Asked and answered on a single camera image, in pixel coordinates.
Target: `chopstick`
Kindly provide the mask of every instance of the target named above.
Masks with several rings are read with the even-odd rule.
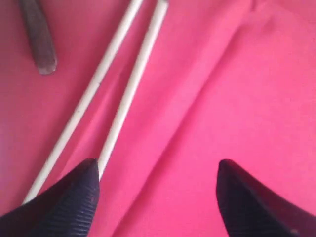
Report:
[[[45,164],[43,165],[42,169],[40,170],[39,174],[37,175],[35,181],[33,182],[29,192],[27,193],[23,204],[27,203],[28,201],[32,200],[36,197],[38,192],[40,191],[42,185],[44,184],[45,180],[47,179],[49,173],[53,169],[53,166],[57,162],[59,156],[61,155],[63,149],[65,148],[66,144],[68,143],[71,135],[73,134],[74,130],[76,129],[79,121],[81,120],[85,110],[87,109],[88,105],[90,104],[95,92],[97,91],[100,83],[103,80],[104,75],[107,73],[120,45],[122,44],[128,29],[130,28],[133,19],[136,16],[143,0],[132,0],[129,4],[125,15],[123,16],[117,31],[115,32],[110,45],[108,46],[99,66],[97,67],[87,89],[85,90],[84,94],[82,95],[73,115],[71,116],[70,120],[68,121],[64,131],[60,135],[58,141],[56,142],[52,152],[48,156]]]
[[[134,64],[133,71],[130,75],[125,92],[118,106],[118,111],[115,115],[109,134],[98,159],[99,180],[101,180],[102,178],[104,169],[109,161],[115,143],[118,139],[119,133],[127,116],[130,105],[133,101],[140,79],[143,75],[149,56],[154,47],[167,9],[167,0],[158,0],[156,8],[154,10],[154,14],[148,27],[148,31],[146,32],[144,41]]]

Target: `white rod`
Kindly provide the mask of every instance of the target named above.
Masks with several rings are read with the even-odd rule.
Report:
[[[128,113],[129,107],[132,103],[138,84],[145,70],[151,51],[154,47],[156,38],[158,36],[167,9],[168,2],[166,0],[158,0],[154,14],[148,27],[148,31],[146,32],[143,44],[137,56],[133,71],[130,75],[124,95],[119,104],[118,111],[115,115],[108,137],[105,141],[105,144],[102,148],[98,160],[99,180],[102,177],[104,169],[113,151],[114,145],[118,139],[120,130],[123,126],[124,120]]]
[[[49,157],[47,158],[44,166],[42,167],[41,171],[39,172],[38,176],[36,177],[34,183],[32,184],[27,196],[25,197],[23,204],[27,203],[28,201],[32,200],[36,197],[38,192],[40,191],[43,183],[45,182],[46,178],[48,177],[49,173],[51,172],[53,166],[55,165],[56,161],[58,160],[60,154],[62,153],[63,149],[65,148],[67,142],[69,141],[72,133],[74,132],[75,128],[77,127],[79,121],[81,120],[85,110],[87,109],[88,105],[90,104],[95,92],[97,91],[100,83],[103,80],[104,75],[108,71],[120,45],[122,44],[130,25],[133,22],[133,19],[136,16],[143,0],[132,0],[129,4],[125,15],[123,16],[117,31],[115,32],[98,68],[96,69],[87,89],[85,90],[84,94],[82,95],[73,115],[71,116],[70,120],[68,121],[64,131],[60,135],[57,143],[55,144],[52,152],[50,153]]]

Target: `gray handle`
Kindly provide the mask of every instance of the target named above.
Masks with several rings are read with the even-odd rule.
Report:
[[[35,64],[42,75],[56,70],[57,57],[42,8],[37,0],[19,0]]]

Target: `pink surface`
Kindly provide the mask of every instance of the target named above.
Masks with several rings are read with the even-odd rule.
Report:
[[[17,2],[0,1],[0,214],[20,205],[128,0],[42,0],[58,71],[33,65]],[[44,185],[98,157],[155,0],[145,0]],[[216,203],[230,158],[316,215],[316,2],[170,0],[101,181],[89,236],[227,236]]]

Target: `crease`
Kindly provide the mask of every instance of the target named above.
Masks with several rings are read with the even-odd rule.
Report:
[[[128,215],[131,213],[133,207],[137,203],[137,200],[142,196],[142,193],[144,193],[146,191],[145,188],[149,185],[150,180],[153,177],[153,173],[159,167],[159,164],[164,160],[163,159],[164,155],[168,153],[169,148],[171,147],[173,142],[176,140],[177,136],[179,136],[179,133],[183,129],[183,125],[184,125],[185,121],[188,119],[189,115],[191,114],[190,112],[193,111],[194,108],[196,107],[199,98],[203,94],[203,91],[205,91],[206,88],[209,86],[209,84],[211,84],[211,82],[213,82],[212,80],[210,80],[212,78],[212,75],[215,74],[215,72],[217,71],[217,68],[219,67],[219,65],[226,58],[227,54],[229,53],[229,49],[235,43],[235,40],[236,40],[237,36],[240,34],[240,32],[242,31],[242,29],[243,29],[243,25],[240,24],[238,27],[236,27],[235,31],[233,31],[233,33],[231,35],[231,38],[229,39],[226,47],[223,49],[223,53],[218,58],[217,62],[214,63],[214,67],[211,69],[211,71],[208,74],[208,76],[206,76],[206,80],[202,83],[200,89],[196,93],[195,97],[192,99],[192,102],[188,106],[187,110],[184,112],[184,115],[183,115],[182,119],[180,120],[180,122],[179,122],[178,126],[176,127],[176,129],[174,130],[173,134],[170,136],[170,138],[166,142],[166,145],[165,145],[164,149],[161,151],[159,157],[157,158],[156,163],[153,165],[153,167],[150,170],[147,178],[145,179],[142,187],[139,189],[139,192],[136,194],[135,198],[131,202],[131,204],[128,207],[127,211],[121,217],[121,219],[119,220],[118,224],[114,228],[112,234],[110,235],[111,237],[115,237],[119,233],[121,224],[125,221],[125,219],[127,219]]]

